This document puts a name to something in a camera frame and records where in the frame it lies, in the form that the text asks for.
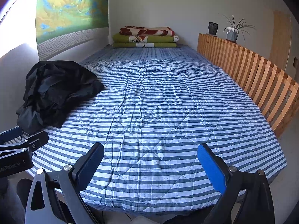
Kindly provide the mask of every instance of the red and white blanket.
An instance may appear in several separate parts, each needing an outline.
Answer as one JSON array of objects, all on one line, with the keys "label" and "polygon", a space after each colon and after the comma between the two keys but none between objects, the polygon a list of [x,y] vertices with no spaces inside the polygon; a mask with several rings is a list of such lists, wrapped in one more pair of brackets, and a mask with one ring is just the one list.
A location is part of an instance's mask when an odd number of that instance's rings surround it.
[{"label": "red and white blanket", "polygon": [[145,28],[136,26],[124,26],[119,31],[120,35],[134,36],[174,36],[175,33],[170,27]]}]

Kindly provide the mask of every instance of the green blanket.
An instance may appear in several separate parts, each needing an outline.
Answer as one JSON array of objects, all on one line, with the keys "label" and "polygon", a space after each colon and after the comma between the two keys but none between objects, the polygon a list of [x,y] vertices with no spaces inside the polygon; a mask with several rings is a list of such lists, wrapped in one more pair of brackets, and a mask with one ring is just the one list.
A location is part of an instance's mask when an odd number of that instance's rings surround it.
[{"label": "green blanket", "polygon": [[176,48],[176,43],[114,43],[113,48],[147,47],[147,48]]},{"label": "green blanket", "polygon": [[178,36],[134,36],[120,35],[119,33],[113,36],[116,43],[174,43],[178,42]]}]

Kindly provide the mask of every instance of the striped bedsheet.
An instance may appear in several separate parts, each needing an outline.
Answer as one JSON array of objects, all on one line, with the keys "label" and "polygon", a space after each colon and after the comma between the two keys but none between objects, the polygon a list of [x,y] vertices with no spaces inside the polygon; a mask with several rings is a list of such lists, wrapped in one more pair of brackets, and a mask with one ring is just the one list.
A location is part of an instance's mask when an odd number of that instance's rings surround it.
[{"label": "striped bedsheet", "polygon": [[259,108],[191,48],[108,46],[81,64],[106,88],[61,129],[45,129],[49,143],[29,172],[59,170],[102,143],[104,159],[81,193],[95,208],[161,213],[215,204],[220,193],[197,159],[202,143],[241,171],[263,169],[270,178],[286,167]]}]

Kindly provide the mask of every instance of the painted mountain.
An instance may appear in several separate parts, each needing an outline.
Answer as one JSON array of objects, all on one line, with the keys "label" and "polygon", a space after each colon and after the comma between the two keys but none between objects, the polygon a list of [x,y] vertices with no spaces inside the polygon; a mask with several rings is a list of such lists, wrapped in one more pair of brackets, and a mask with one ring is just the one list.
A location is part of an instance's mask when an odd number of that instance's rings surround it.
[{"label": "painted mountain", "polygon": [[108,27],[108,0],[37,0],[36,41]]}]

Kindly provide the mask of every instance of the plant pot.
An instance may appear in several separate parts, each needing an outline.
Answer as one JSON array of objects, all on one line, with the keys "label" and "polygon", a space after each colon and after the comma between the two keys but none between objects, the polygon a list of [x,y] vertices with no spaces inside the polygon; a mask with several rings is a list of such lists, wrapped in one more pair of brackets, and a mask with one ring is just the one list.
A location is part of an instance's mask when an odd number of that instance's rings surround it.
[{"label": "plant pot", "polygon": [[238,38],[238,34],[239,34],[239,30],[231,27],[226,27],[226,39],[236,42]]},{"label": "plant pot", "polygon": [[209,34],[215,36],[217,33],[217,30],[218,30],[218,24],[209,22]]}]

